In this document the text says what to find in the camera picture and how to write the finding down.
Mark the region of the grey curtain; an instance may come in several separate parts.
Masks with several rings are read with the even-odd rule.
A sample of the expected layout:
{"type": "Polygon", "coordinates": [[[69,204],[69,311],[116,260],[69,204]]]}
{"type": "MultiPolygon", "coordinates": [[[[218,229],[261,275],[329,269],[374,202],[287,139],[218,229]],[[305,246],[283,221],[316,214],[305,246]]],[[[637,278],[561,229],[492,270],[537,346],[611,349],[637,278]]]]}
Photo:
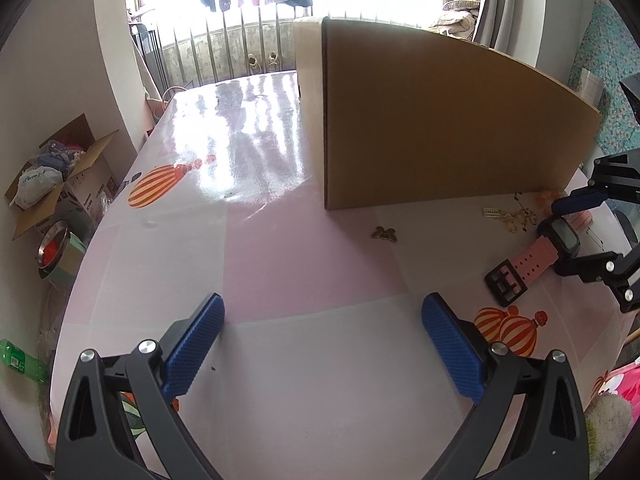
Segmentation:
{"type": "Polygon", "coordinates": [[[516,0],[480,0],[473,41],[508,54],[516,0]]]}

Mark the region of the large cardboard box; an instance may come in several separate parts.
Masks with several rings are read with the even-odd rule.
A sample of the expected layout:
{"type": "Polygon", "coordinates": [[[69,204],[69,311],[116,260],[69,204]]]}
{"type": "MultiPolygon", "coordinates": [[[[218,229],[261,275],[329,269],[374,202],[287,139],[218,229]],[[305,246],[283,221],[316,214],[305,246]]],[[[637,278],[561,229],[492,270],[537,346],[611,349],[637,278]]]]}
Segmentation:
{"type": "Polygon", "coordinates": [[[561,191],[596,140],[592,105],[479,44],[344,18],[293,32],[326,209],[561,191]]]}

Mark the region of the green plastic bottle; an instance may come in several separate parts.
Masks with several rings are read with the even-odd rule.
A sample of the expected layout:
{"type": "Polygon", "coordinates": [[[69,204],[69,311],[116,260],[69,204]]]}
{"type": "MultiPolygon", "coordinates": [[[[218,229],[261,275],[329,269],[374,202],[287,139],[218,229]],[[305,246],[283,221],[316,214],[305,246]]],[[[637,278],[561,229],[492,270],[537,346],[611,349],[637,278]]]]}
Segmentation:
{"type": "Polygon", "coordinates": [[[45,384],[49,379],[46,364],[7,339],[0,340],[0,356],[2,364],[37,384],[45,384]]]}

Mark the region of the floral blue wall cloth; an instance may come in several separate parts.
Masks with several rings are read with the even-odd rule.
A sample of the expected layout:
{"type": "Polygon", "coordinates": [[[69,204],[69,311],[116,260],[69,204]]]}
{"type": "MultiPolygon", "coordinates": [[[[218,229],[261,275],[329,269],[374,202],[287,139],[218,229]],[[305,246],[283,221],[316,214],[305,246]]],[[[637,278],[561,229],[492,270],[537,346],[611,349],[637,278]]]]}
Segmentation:
{"type": "Polygon", "coordinates": [[[639,73],[639,47],[620,14],[594,0],[589,24],[574,58],[568,83],[577,90],[582,69],[603,81],[597,105],[602,115],[597,144],[605,155],[639,147],[639,125],[620,82],[639,73]]]}

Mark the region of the open cardboard box with clutter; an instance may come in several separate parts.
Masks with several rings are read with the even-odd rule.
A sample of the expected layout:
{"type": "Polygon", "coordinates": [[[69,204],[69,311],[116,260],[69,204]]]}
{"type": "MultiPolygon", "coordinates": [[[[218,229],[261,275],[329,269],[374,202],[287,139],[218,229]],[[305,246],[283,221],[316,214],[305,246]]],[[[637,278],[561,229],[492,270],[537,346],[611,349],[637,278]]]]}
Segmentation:
{"type": "Polygon", "coordinates": [[[104,157],[115,136],[97,139],[80,115],[40,144],[6,190],[17,210],[14,240],[42,235],[60,220],[81,238],[96,229],[117,188],[104,157]]]}

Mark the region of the small gold bow charm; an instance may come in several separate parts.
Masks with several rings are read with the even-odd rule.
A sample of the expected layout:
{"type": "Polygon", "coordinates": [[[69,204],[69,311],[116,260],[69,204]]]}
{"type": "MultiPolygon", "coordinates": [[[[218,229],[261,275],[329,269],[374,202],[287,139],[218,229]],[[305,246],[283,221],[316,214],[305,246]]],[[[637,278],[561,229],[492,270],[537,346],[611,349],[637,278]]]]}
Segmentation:
{"type": "Polygon", "coordinates": [[[397,242],[396,230],[394,228],[386,229],[382,226],[377,226],[371,233],[371,237],[375,240],[388,240],[391,243],[397,242]]]}

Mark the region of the gold comb hair clip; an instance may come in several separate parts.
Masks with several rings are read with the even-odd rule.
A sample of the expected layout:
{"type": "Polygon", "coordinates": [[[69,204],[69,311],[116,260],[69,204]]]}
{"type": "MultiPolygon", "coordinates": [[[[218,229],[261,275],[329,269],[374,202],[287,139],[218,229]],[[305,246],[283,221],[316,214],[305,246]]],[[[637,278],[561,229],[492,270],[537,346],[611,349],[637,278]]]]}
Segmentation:
{"type": "Polygon", "coordinates": [[[499,208],[484,207],[483,216],[491,219],[503,219],[506,213],[499,208]]]}

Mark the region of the steel bowl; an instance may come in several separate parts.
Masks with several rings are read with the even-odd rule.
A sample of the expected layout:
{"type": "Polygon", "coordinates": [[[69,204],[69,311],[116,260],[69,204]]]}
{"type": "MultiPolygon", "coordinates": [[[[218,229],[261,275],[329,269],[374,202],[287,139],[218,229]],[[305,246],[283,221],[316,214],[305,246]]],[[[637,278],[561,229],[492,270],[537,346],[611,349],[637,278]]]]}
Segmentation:
{"type": "Polygon", "coordinates": [[[42,278],[45,278],[61,259],[67,235],[68,224],[64,220],[53,223],[44,233],[36,255],[38,273],[42,278]]]}

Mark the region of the pink strap digital watch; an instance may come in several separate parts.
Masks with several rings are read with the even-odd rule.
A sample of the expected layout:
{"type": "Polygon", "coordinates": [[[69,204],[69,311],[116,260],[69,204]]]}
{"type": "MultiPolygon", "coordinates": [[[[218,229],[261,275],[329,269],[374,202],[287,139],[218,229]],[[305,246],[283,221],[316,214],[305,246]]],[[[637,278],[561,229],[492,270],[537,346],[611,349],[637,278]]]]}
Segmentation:
{"type": "Polygon", "coordinates": [[[563,259],[576,257],[579,233],[592,222],[590,211],[551,216],[538,224],[536,240],[521,254],[503,260],[484,278],[500,307],[509,307],[523,296],[533,281],[563,259]]]}

